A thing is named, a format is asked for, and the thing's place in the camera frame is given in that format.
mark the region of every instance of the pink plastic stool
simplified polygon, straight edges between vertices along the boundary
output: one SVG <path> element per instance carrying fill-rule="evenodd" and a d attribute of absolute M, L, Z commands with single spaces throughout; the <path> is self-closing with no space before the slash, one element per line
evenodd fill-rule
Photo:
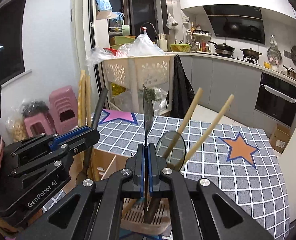
<path fill-rule="evenodd" d="M 34 116 L 25 118 L 24 123 L 29 137 L 41 134 L 43 132 L 46 133 L 46 135 L 54 133 L 50 121 L 48 120 L 47 116 L 43 113 L 39 113 Z"/>
<path fill-rule="evenodd" d="M 58 134 L 69 132 L 78 125 L 78 101 L 72 86 L 54 90 L 49 95 L 50 114 Z"/>

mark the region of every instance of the gray cabinet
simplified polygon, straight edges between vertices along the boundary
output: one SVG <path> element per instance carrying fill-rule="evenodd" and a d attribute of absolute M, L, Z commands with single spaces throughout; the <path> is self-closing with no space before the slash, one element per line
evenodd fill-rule
<path fill-rule="evenodd" d="M 205 57 L 192 57 L 192 88 L 197 93 L 201 87 L 203 89 L 200 105 L 208 106 L 211 83 L 212 83 L 212 59 Z"/>
<path fill-rule="evenodd" d="M 253 112 L 253 124 L 254 124 L 253 127 L 263 129 L 268 138 L 270 138 L 270 136 L 275 128 L 275 125 L 277 123 L 280 123 L 280 122 L 278 122 L 277 120 L 271 118 L 270 116 L 268 116 L 258 110 L 254 110 L 254 112 Z"/>
<path fill-rule="evenodd" d="M 235 92 L 236 65 L 235 62 L 222 59 L 213 60 L 209 107 L 216 112 L 220 111 L 229 96 Z"/>
<path fill-rule="evenodd" d="M 191 56 L 180 56 L 180 60 L 182 63 L 183 70 L 185 71 L 185 74 L 189 79 L 189 82 L 191 83 Z"/>
<path fill-rule="evenodd" d="M 236 65 L 233 92 L 235 99 L 226 116 L 251 127 L 254 126 L 253 111 L 260 87 L 261 70 L 243 64 L 234 64 Z"/>

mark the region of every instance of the orange star pattern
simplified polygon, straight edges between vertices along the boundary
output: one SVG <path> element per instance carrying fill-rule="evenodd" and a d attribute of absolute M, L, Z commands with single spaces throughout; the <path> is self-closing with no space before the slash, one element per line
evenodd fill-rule
<path fill-rule="evenodd" d="M 247 144 L 240 133 L 237 135 L 235 140 L 227 139 L 227 138 L 220 138 L 220 139 L 230 146 L 227 162 L 237 158 L 243 158 L 245 161 L 250 163 L 254 168 L 256 167 L 252 154 L 254 154 L 259 149 Z"/>

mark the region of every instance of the range hood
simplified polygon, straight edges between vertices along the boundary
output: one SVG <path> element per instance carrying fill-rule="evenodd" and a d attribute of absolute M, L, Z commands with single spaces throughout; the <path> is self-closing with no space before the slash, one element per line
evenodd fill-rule
<path fill-rule="evenodd" d="M 259 7 L 234 4 L 204 6 L 217 37 L 227 37 L 266 44 Z"/>

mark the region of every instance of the oven handle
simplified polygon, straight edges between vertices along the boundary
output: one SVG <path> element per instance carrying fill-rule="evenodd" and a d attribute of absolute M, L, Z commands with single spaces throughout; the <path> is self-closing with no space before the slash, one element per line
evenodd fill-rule
<path fill-rule="evenodd" d="M 277 97 L 283 98 L 284 100 L 291 102 L 291 103 L 296 103 L 296 99 L 288 97 L 287 95 L 279 92 L 278 90 L 275 90 L 271 87 L 268 87 L 267 85 L 265 85 L 265 90 L 267 90 L 269 93 L 274 94 Z"/>

